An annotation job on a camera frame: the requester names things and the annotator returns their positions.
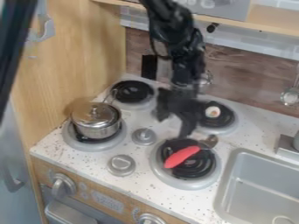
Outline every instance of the sink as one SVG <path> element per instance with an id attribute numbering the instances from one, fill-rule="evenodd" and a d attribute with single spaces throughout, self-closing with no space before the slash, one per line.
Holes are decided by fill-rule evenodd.
<path id="1" fill-rule="evenodd" d="M 233 151 L 214 209 L 232 224 L 298 224 L 299 166 L 250 150 Z"/>

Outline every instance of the faucet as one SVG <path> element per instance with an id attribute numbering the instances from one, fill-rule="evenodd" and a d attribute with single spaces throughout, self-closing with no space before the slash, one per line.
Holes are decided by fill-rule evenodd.
<path id="1" fill-rule="evenodd" d="M 281 101 L 286 106 L 295 106 L 299 102 L 299 63 L 296 67 L 296 78 L 292 87 L 288 87 L 281 94 Z"/>
<path id="2" fill-rule="evenodd" d="M 294 137 L 281 135 L 277 144 L 276 154 L 299 161 L 299 131 Z"/>

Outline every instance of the speckled countertop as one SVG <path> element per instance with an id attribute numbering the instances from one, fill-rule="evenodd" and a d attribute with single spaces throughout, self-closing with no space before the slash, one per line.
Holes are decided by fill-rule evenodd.
<path id="1" fill-rule="evenodd" d="M 96 101 L 100 101 L 104 95 L 105 93 L 101 94 Z M 231 134 L 220 136 L 219 143 L 214 149 L 221 159 L 222 171 L 231 151 L 247 148 L 275 157 L 274 147 L 279 135 L 293 136 L 299 130 L 299 119 L 294 117 L 211 96 L 201 98 L 224 103 L 239 115 L 238 129 Z M 219 180 L 206 189 L 198 191 L 183 191 L 168 186 L 161 182 L 150 169 L 149 156 L 155 145 L 137 146 L 131 141 L 131 133 L 144 127 L 151 128 L 157 133 L 158 143 L 166 138 L 175 137 L 178 133 L 177 118 L 173 116 L 159 123 L 153 120 L 149 109 L 123 110 L 122 117 L 128 125 L 128 134 L 123 142 L 112 150 L 83 152 L 72 149 L 63 141 L 61 128 L 57 128 L 32 147 L 31 154 L 187 222 L 226 223 L 218 217 L 212 207 Z M 202 139 L 206 135 L 195 132 L 192 137 Z M 107 171 L 107 161 L 118 154 L 130 155 L 136 161 L 136 171 L 126 178 L 117 178 Z"/>

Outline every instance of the red spoon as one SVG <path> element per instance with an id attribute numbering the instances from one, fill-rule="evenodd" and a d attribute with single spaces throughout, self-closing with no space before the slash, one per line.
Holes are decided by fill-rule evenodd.
<path id="1" fill-rule="evenodd" d="M 189 146 L 173 153 L 164 162 L 164 168 L 170 169 L 182 164 L 187 158 L 198 153 L 201 149 L 198 146 Z"/>

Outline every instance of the stove knob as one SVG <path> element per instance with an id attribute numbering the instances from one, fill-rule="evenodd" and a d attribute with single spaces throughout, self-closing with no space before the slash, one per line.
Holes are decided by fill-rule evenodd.
<path id="1" fill-rule="evenodd" d="M 52 182 L 52 196 L 56 199 L 63 199 L 65 196 L 71 196 L 77 192 L 75 183 L 65 174 L 56 173 Z"/>
<path id="2" fill-rule="evenodd" d="M 151 145 L 156 142 L 156 133 L 151 129 L 137 129 L 132 134 L 132 140 L 136 144 Z"/>
<path id="3" fill-rule="evenodd" d="M 139 217 L 138 224 L 166 224 L 166 222 L 152 213 L 143 213 Z"/>

